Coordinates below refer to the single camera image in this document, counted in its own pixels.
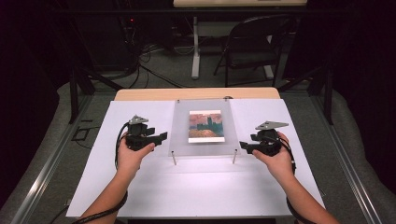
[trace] handheld controller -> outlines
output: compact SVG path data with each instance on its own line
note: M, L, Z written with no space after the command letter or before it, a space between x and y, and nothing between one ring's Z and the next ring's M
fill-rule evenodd
M150 143L158 146L162 144L163 140L166 140L168 133L151 136L155 133L155 128L148 128L148 125L144 124L147 121L149 120L135 115L127 123L128 133L125 136L125 140L129 149L137 151Z
M253 149L257 149L265 155L275 156L282 147L275 128L288 125L288 123L265 121L262 125L256 127L256 130L260 130L257 134L250 135L251 140L259 142L259 144L248 144L246 142L239 142L239 144L248 154L252 154Z

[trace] painting print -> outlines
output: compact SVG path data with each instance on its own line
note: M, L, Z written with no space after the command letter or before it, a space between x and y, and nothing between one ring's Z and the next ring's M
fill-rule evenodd
M224 141L220 110L190 111L189 143Z

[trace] dark background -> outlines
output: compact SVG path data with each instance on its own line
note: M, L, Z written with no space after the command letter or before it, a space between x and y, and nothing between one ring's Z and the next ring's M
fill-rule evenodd
M0 4L1 96L5 101L1 122L0 205L18 184L35 155L59 102L56 90L68 82L74 64L93 70L134 68L134 52L125 48L119 22L95 18L92 22L60 19L52 26L48 6L114 8L100 1L2 1ZM341 8L353 1L308 1L310 8ZM334 60L334 88L348 103L357 121L366 158L381 181L396 193L395 131L395 21L393 1L365 1L354 5L361 18L353 26L345 50ZM155 20L165 24L159 26ZM143 21L151 41L171 46L169 18ZM295 78L323 63L341 26L338 20L302 20L295 36L285 77ZM57 36L59 32L65 42Z

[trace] desk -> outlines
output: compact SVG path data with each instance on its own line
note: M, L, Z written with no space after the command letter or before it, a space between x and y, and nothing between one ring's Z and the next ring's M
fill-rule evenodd
M168 156L175 100L224 96L244 98L228 100L240 141L251 142L249 135L255 132L254 127L265 121L263 119L282 118L282 122L290 125L282 128L282 132L288 136L293 149L297 163L296 176L323 205L289 112L276 89L122 90L107 110L67 216L79 217L115 174L113 158L117 134L122 124L134 114L148 118L148 126L155 127L156 133L168 132L168 139L143 160L129 187L130 196L119 211L119 217L290 216L282 188L265 165L245 150L240 150L235 164L230 155L177 157L177 165Z
M174 7L303 7L307 0L174 0ZM226 36L236 22L198 22L197 17L193 19L194 56L192 61L191 78L199 77L199 36ZM271 66L264 66L267 77L273 77Z

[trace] table leg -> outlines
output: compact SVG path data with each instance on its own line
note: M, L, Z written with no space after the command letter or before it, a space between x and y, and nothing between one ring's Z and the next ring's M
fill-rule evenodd
M198 45L198 21L197 18L194 17L194 58L192 61L192 79L197 79L199 77L199 62L200 62L200 55L199 55L199 45Z
M269 43L271 43L272 36L268 35L267 40ZM265 72L265 77L268 79L274 78L274 72L272 71L271 65L265 65L264 66L264 72Z

